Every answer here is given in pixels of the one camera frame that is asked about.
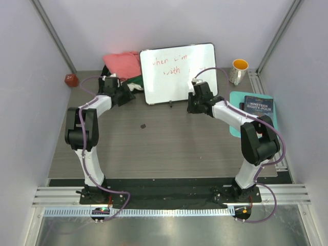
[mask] white wall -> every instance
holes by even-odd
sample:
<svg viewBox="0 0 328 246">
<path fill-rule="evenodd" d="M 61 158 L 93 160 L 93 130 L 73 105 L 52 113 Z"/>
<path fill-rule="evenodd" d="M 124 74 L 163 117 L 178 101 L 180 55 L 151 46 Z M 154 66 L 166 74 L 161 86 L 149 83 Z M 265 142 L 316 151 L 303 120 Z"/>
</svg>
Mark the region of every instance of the white wall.
<svg viewBox="0 0 328 246">
<path fill-rule="evenodd" d="M 294 178 L 328 233 L 328 2 L 304 1 L 262 73 L 274 96 Z"/>
<path fill-rule="evenodd" d="M 48 177 L 70 89 L 64 60 L 27 0 L 0 8 L 0 240 L 22 245 Z"/>
<path fill-rule="evenodd" d="M 41 0 L 77 70 L 102 56 L 211 42 L 219 67 L 257 68 L 292 0 Z"/>
</svg>

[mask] turquoise tray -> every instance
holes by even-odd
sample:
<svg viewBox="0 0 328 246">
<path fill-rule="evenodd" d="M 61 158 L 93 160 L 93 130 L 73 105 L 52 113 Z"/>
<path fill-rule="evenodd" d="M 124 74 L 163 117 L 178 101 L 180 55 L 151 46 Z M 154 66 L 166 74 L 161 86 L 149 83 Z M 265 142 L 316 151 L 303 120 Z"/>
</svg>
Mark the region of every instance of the turquoise tray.
<svg viewBox="0 0 328 246">
<path fill-rule="evenodd" d="M 239 108 L 239 104 L 244 102 L 244 98 L 245 96 L 257 96 L 260 98 L 272 98 L 271 96 L 268 95 L 262 95 L 262 94 L 255 94 L 255 93 L 248 93 L 248 92 L 241 92 L 241 91 L 233 91 L 230 93 L 230 103 Z M 275 108 L 275 104 L 273 102 L 273 126 L 275 127 L 275 129 L 278 130 L 278 126 L 277 126 L 277 116 L 276 116 L 276 108 Z M 240 132 L 239 130 L 230 127 L 230 133 L 231 135 L 233 135 L 234 137 L 240 137 Z"/>
</svg>

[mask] small red object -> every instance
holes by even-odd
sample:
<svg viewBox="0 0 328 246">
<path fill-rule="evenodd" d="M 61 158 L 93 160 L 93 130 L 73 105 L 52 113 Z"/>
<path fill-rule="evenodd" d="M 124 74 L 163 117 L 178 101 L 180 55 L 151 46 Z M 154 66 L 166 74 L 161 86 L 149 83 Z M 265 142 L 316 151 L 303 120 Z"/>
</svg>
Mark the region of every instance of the small red object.
<svg viewBox="0 0 328 246">
<path fill-rule="evenodd" d="M 76 86 L 78 86 L 78 78 L 76 77 L 76 75 L 74 73 L 67 74 L 65 77 L 65 83 L 69 87 L 76 87 Z"/>
</svg>

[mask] pink cloth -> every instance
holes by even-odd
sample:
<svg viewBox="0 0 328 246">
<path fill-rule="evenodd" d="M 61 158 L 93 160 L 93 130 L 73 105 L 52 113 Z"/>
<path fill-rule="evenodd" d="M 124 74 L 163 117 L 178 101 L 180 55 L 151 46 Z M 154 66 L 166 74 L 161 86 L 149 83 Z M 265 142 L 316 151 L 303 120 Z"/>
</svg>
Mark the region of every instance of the pink cloth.
<svg viewBox="0 0 328 246">
<path fill-rule="evenodd" d="M 136 51 L 104 55 L 102 58 L 108 70 L 116 73 L 121 80 L 141 75 L 140 57 Z"/>
</svg>

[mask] mug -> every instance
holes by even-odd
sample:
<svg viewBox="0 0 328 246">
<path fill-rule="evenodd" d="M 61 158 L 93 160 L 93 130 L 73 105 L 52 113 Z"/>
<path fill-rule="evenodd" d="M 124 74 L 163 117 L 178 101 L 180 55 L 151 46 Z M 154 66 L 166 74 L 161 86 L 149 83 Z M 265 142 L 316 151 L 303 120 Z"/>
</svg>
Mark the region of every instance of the mug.
<svg viewBox="0 0 328 246">
<path fill-rule="evenodd" d="M 233 68 L 229 73 L 229 81 L 237 86 L 247 73 L 248 63 L 243 59 L 236 59 L 232 65 Z"/>
</svg>

